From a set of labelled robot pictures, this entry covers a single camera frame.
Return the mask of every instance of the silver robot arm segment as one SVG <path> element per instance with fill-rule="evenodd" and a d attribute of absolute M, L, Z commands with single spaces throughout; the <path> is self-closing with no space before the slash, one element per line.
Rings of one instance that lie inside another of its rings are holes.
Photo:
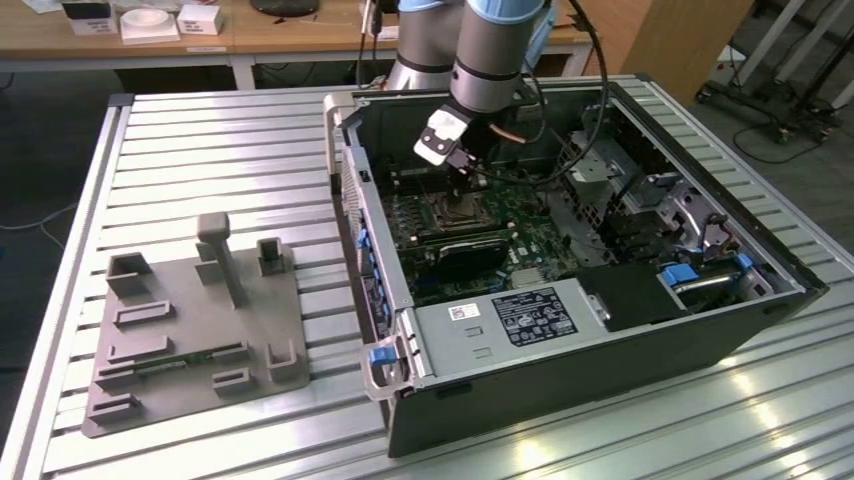
<path fill-rule="evenodd" d="M 414 147 L 434 165 L 453 156 L 466 163 L 457 146 L 469 124 L 510 105 L 544 6 L 544 0 L 401 2 L 401 48 L 389 89 L 448 88 L 449 83 L 452 89 L 452 100 L 432 115 Z"/>

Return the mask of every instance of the wire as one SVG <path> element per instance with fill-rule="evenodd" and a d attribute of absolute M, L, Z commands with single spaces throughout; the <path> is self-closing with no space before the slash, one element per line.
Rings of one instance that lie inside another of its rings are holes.
<path fill-rule="evenodd" d="M 767 160 L 765 158 L 761 158 L 761 157 L 756 156 L 756 155 L 755 155 L 753 153 L 751 153 L 751 152 L 745 149 L 745 147 L 743 147 L 743 145 L 739 143 L 739 137 L 740 137 L 743 134 L 745 134 L 747 132 L 749 132 L 751 130 L 756 130 L 756 129 L 759 129 L 759 128 L 765 128 L 765 127 L 768 127 L 768 126 L 771 126 L 771 125 L 772 125 L 772 122 L 767 122 L 767 123 L 763 123 L 763 124 L 760 124 L 760 125 L 755 125 L 755 126 L 752 126 L 752 127 L 744 128 L 743 130 L 740 130 L 739 132 L 736 132 L 736 135 L 733 135 L 733 145 L 736 145 L 736 148 L 739 148 L 739 150 L 741 150 L 741 152 L 743 152 L 745 155 L 748 155 L 751 158 L 753 158 L 757 162 L 760 162 L 760 163 L 765 163 L 765 164 L 769 164 L 769 165 L 783 165 L 783 164 L 785 164 L 785 163 L 792 162 L 793 160 L 796 160 L 796 159 L 797 159 L 797 158 L 800 158 L 801 156 L 804 156 L 804 155 L 807 155 L 808 153 L 811 153 L 813 150 L 817 150 L 819 148 L 821 148 L 821 147 L 823 147 L 823 145 L 824 145 L 824 144 L 823 144 L 823 143 L 820 143 L 820 144 L 817 144 L 816 146 L 813 146 L 813 147 L 809 147 L 809 148 L 804 149 L 801 152 L 799 152 L 799 153 L 796 153 L 795 155 L 792 155 L 792 156 L 787 157 L 785 159 L 783 159 L 783 160 L 777 160 L 777 161 L 775 161 L 775 160 Z"/>
<path fill-rule="evenodd" d="M 45 223 L 39 225 L 39 230 L 42 230 L 42 233 L 45 233 L 45 235 L 51 239 L 59 249 L 66 250 L 66 245 L 63 245 L 63 242 L 61 242 L 59 239 L 54 235 L 51 235 L 51 232 L 49 232 L 49 229 L 45 227 Z"/>
<path fill-rule="evenodd" d="M 585 158 L 585 155 L 588 155 L 588 153 L 590 152 L 590 150 L 593 149 L 593 145 L 597 141 L 597 139 L 600 138 L 600 132 L 602 130 L 602 124 L 605 123 L 605 111 L 608 109 L 609 106 L 609 71 L 608 71 L 608 67 L 605 64 L 605 51 L 602 50 L 602 43 L 600 42 L 600 35 L 597 35 L 597 31 L 593 28 L 593 24 L 590 23 L 590 18 L 588 17 L 588 13 L 585 12 L 585 9 L 582 8 L 582 6 L 578 3 L 578 0 L 569 0 L 570 4 L 573 5 L 573 8 L 576 9 L 576 12 L 578 13 L 578 17 L 581 22 L 584 23 L 584 25 L 588 25 L 590 28 L 589 30 L 589 34 L 590 34 L 590 40 L 593 42 L 593 49 L 597 53 L 597 60 L 600 61 L 600 76 L 602 79 L 602 89 L 601 89 L 601 96 L 600 96 L 600 116 L 597 117 L 597 123 L 593 127 L 593 132 L 590 134 L 589 137 L 589 141 L 588 141 L 588 145 L 585 145 L 585 148 L 582 148 L 582 151 L 578 153 L 578 157 L 576 159 L 576 161 L 568 162 L 560 169 L 558 171 L 550 175 L 548 178 L 533 181 L 533 182 L 528 182 L 524 180 L 518 180 L 516 178 L 509 178 L 509 177 L 501 177 L 498 175 L 493 175 L 492 173 L 481 170 L 481 169 L 472 169 L 474 172 L 482 174 L 485 177 L 488 178 L 493 178 L 496 180 L 501 180 L 509 183 L 514 183 L 517 185 L 528 185 L 532 187 L 537 187 L 540 185 L 545 185 L 548 183 L 552 183 L 554 180 L 557 180 L 558 178 L 561 178 L 561 176 L 570 170 L 570 168 L 573 168 L 576 166 L 576 164 L 581 161 L 582 158 Z M 558 139 L 558 142 L 561 143 L 561 147 L 565 149 L 565 151 L 568 152 L 568 155 L 570 154 L 572 147 L 569 145 L 569 143 L 564 140 L 564 138 L 561 137 L 561 135 L 558 135 L 558 133 L 554 131 L 554 129 L 550 129 L 553 135 L 556 136 L 556 138 Z"/>
<path fill-rule="evenodd" d="M 58 210 L 57 212 L 51 213 L 47 217 L 45 217 L 38 222 L 29 223 L 26 225 L 15 225 L 15 226 L 0 225 L 0 230 L 5 230 L 7 232 L 15 232 L 15 231 L 19 231 L 19 230 L 30 230 L 31 228 L 37 228 L 39 225 L 43 225 L 47 222 L 50 222 L 51 220 L 54 220 L 57 217 L 59 217 L 63 213 L 66 213 L 69 210 L 71 210 L 77 206 L 78 206 L 78 204 L 73 203 L 66 208 L 63 208 L 63 209 Z"/>
<path fill-rule="evenodd" d="M 546 127 L 548 127 L 546 95 L 544 94 L 544 88 L 540 84 L 540 80 L 537 79 L 537 75 L 534 74 L 534 67 L 532 67 L 528 57 L 524 58 L 524 62 L 525 62 L 525 66 L 529 69 L 529 76 L 532 77 L 532 81 L 534 82 L 534 89 L 537 90 L 537 99 L 540 102 L 540 109 L 542 113 L 542 118 L 540 122 L 540 131 L 537 132 L 537 135 L 534 136 L 534 138 L 525 139 L 520 135 L 510 133 L 508 130 L 505 130 L 502 127 L 500 127 L 494 123 L 490 123 L 490 130 L 493 130 L 493 132 L 496 132 L 496 134 L 500 137 L 505 138 L 506 140 L 510 140 L 512 142 L 516 142 L 521 145 L 530 145 L 533 143 L 540 142 L 541 138 L 544 138 L 544 133 L 546 133 Z"/>
<path fill-rule="evenodd" d="M 3 90 L 7 90 L 10 87 L 13 87 L 14 83 L 15 83 L 15 73 L 10 73 L 10 80 L 6 82 L 6 85 L 0 87 L 0 92 Z"/>
<path fill-rule="evenodd" d="M 373 28 L 374 22 L 376 22 L 376 18 L 373 17 L 376 17 L 380 14 L 381 15 L 380 21 L 382 21 L 382 13 L 380 13 L 380 4 L 377 3 L 376 0 L 372 0 L 370 3 L 374 4 L 374 9 L 373 10 L 370 8 L 366 9 L 366 14 L 365 14 L 366 18 L 362 22 L 362 36 L 360 38 L 360 56 L 357 57 L 357 87 L 360 87 L 360 90 L 368 90 L 374 86 L 373 82 L 369 82 L 368 84 L 362 83 L 362 57 L 365 56 L 365 43 L 368 39 L 368 29 Z M 370 19 L 368 18 L 369 10 L 373 16 Z M 377 68 L 377 36 L 378 36 L 378 33 L 374 33 L 374 48 L 373 48 L 374 68 Z"/>
<path fill-rule="evenodd" d="M 271 70 L 281 71 L 281 70 L 285 70 L 285 68 L 277 69 L 277 68 L 273 68 L 269 65 L 259 65 L 259 66 L 261 66 L 262 70 L 267 73 L 267 75 L 270 75 L 273 78 L 275 78 L 277 80 L 280 80 L 282 82 L 282 84 L 285 85 L 286 88 L 294 88 L 294 87 L 304 86 L 306 84 L 306 82 L 309 82 L 309 80 L 312 80 L 312 76 L 316 73 L 316 68 L 318 67 L 318 64 L 317 63 L 312 64 L 312 66 L 309 67 L 309 72 L 304 76 L 304 79 L 300 82 L 293 83 L 293 84 L 286 82 L 285 78 L 282 78 L 280 75 L 277 75 L 271 71 Z"/>
<path fill-rule="evenodd" d="M 42 233 L 45 233 L 45 235 L 51 239 L 51 241 L 59 246 L 61 250 L 66 250 L 66 246 L 63 245 L 63 242 L 61 242 L 58 240 L 58 238 L 51 235 L 51 232 L 49 232 L 47 228 L 45 228 L 45 225 L 54 220 L 57 217 L 59 217 L 63 213 L 66 213 L 69 210 L 73 210 L 78 207 L 77 203 L 73 203 L 71 205 L 69 205 L 67 207 L 62 208 L 61 210 L 58 210 L 57 212 L 51 213 L 47 217 L 45 217 L 42 220 L 39 220 L 38 222 L 33 222 L 25 225 L 0 225 L 0 231 L 5 232 L 22 232 L 25 230 L 30 230 L 33 228 L 39 227 L 39 229 L 42 230 Z"/>

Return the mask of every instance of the black cable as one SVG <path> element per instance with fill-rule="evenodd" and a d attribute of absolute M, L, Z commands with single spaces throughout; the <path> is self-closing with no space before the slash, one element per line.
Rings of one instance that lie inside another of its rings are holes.
<path fill-rule="evenodd" d="M 3 85 L 3 86 L 0 87 L 0 92 L 2 92 L 3 90 L 9 89 L 9 88 L 13 86 L 13 84 L 14 84 L 14 83 L 15 83 L 15 73 L 11 73 L 11 74 L 10 74 L 10 80 L 6 82 L 6 85 Z"/>
<path fill-rule="evenodd" d="M 813 150 L 817 150 L 819 148 L 823 147 L 823 143 L 817 144 L 816 146 L 804 149 L 801 152 L 796 153 L 795 155 L 792 155 L 791 157 L 787 157 L 783 160 L 779 161 L 773 161 L 773 160 L 767 160 L 765 158 L 761 158 L 759 156 L 756 156 L 753 153 L 751 153 L 748 150 L 745 150 L 745 147 L 741 146 L 741 144 L 739 143 L 739 137 L 745 134 L 747 132 L 749 132 L 751 130 L 756 130 L 759 128 L 765 128 L 768 126 L 772 125 L 772 122 L 768 123 L 763 123 L 760 125 L 755 125 L 752 127 L 744 128 L 743 130 L 740 130 L 739 132 L 736 132 L 736 135 L 733 135 L 733 145 L 736 145 L 736 148 L 739 148 L 739 150 L 748 155 L 751 158 L 753 158 L 757 162 L 760 163 L 767 163 L 769 165 L 783 165 L 785 163 L 792 162 L 793 160 L 796 160 L 797 158 L 800 158 L 801 156 L 807 155 L 808 153 L 811 153 Z"/>
<path fill-rule="evenodd" d="M 537 187 L 540 185 L 545 185 L 548 183 L 552 183 L 554 180 L 557 180 L 558 178 L 561 178 L 561 176 L 570 170 L 570 168 L 573 168 L 573 166 L 578 163 L 578 161 L 585 158 L 585 155 L 588 155 L 588 153 L 590 152 L 590 150 L 593 149 L 593 145 L 597 141 L 597 139 L 600 138 L 600 132 L 602 130 L 602 124 L 605 123 L 605 111 L 608 109 L 609 106 L 609 72 L 608 72 L 608 67 L 605 64 L 605 51 L 602 50 L 602 43 L 600 42 L 600 36 L 597 35 L 597 31 L 593 28 L 593 24 L 590 22 L 590 18 L 588 17 L 588 13 L 585 12 L 585 9 L 582 8 L 582 6 L 578 3 L 578 0 L 569 0 L 570 4 L 573 5 L 573 8 L 576 9 L 576 13 L 578 14 L 578 18 L 581 20 L 582 25 L 588 25 L 589 28 L 589 34 L 590 34 L 590 40 L 593 42 L 593 49 L 597 53 L 597 59 L 600 61 L 600 70 L 601 70 L 601 79 L 602 79 L 602 91 L 601 91 L 601 96 L 600 96 L 600 116 L 597 117 L 597 123 L 593 127 L 593 132 L 590 134 L 589 137 L 589 141 L 588 141 L 588 145 L 585 145 L 585 148 L 582 148 L 582 151 L 578 154 L 578 157 L 576 159 L 576 161 L 573 162 L 568 162 L 560 169 L 558 171 L 550 175 L 548 178 L 542 179 L 542 180 L 537 180 L 534 182 L 528 182 L 524 180 L 518 180 L 516 178 L 509 178 L 509 177 L 501 177 L 498 175 L 493 175 L 489 172 L 480 170 L 480 169 L 473 169 L 473 171 L 476 171 L 477 173 L 482 174 L 484 176 L 493 178 L 496 180 L 501 180 L 509 183 L 514 183 L 517 185 L 528 185 L 530 187 Z M 554 136 L 558 138 L 558 141 L 561 143 L 562 148 L 566 149 L 568 154 L 570 154 L 572 152 L 572 148 L 569 143 L 564 140 L 564 138 L 561 137 L 561 135 L 558 135 L 558 133 L 553 130 L 552 133 L 554 134 Z"/>
<path fill-rule="evenodd" d="M 304 79 L 297 82 L 297 83 L 290 83 L 285 80 L 285 78 L 282 78 L 280 75 L 277 75 L 275 73 L 273 73 L 273 71 L 280 71 L 284 69 L 277 69 L 273 68 L 269 65 L 259 65 L 262 68 L 262 71 L 267 73 L 267 75 L 270 75 L 273 78 L 275 78 L 277 80 L 280 80 L 280 82 L 282 82 L 282 85 L 285 86 L 285 88 L 296 88 L 296 87 L 302 87 L 306 82 L 309 82 L 309 80 L 312 79 L 312 76 L 316 73 L 316 68 L 318 67 L 318 63 L 313 63 L 312 66 L 309 67 L 309 72 L 306 73 L 306 75 L 304 76 Z"/>
<path fill-rule="evenodd" d="M 372 11 L 372 14 L 374 15 L 374 17 L 372 18 L 370 21 L 370 28 L 372 30 L 376 30 L 376 25 L 380 22 L 380 25 L 382 25 L 382 13 L 380 10 L 380 4 L 377 3 L 377 0 L 374 0 L 372 3 L 374 3 L 374 10 Z M 374 48 L 373 50 L 373 58 L 374 58 L 374 68 L 377 68 L 377 36 L 380 35 L 380 32 L 374 32 Z M 360 90 L 368 90 L 369 88 L 372 88 L 372 82 L 369 82 L 369 84 L 364 84 L 362 83 L 362 58 L 365 56 L 365 43 L 366 43 L 366 39 L 368 39 L 368 32 L 365 31 L 365 23 L 362 25 L 362 36 L 360 38 L 360 56 L 357 57 L 357 87 L 360 88 Z"/>

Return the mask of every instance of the aluminum extrusion table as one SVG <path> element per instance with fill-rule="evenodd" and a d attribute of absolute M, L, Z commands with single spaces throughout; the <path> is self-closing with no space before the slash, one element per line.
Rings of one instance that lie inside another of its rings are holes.
<path fill-rule="evenodd" d="M 662 90 L 617 79 L 833 286 L 799 318 L 713 368 L 393 460 L 358 371 L 325 170 L 322 99 L 337 89 L 139 96 L 107 112 L 0 478 L 852 475 L 852 256 Z M 218 209 L 231 212 L 233 248 L 271 235 L 294 247 L 312 384 L 89 439 L 107 258 L 130 250 L 151 261 L 193 256 L 193 217 Z"/>

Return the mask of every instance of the white box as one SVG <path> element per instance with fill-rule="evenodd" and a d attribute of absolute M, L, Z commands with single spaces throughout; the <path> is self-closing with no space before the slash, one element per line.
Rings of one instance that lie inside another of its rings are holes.
<path fill-rule="evenodd" d="M 182 39 L 175 26 L 175 17 L 162 10 L 138 8 L 122 15 L 122 43 L 177 42 Z"/>
<path fill-rule="evenodd" d="M 223 27 L 223 14 L 215 5 L 185 5 L 178 15 L 178 28 L 182 33 L 194 35 L 219 35 Z"/>
<path fill-rule="evenodd" d="M 743 63 L 745 63 L 747 59 L 745 54 L 728 45 L 724 52 L 721 52 L 716 66 L 712 68 L 708 80 L 715 80 L 721 85 L 728 85 L 736 77 L 736 72 L 743 68 Z"/>
<path fill-rule="evenodd" d="M 63 3 L 63 9 L 75 35 L 119 33 L 117 11 L 109 3 Z"/>

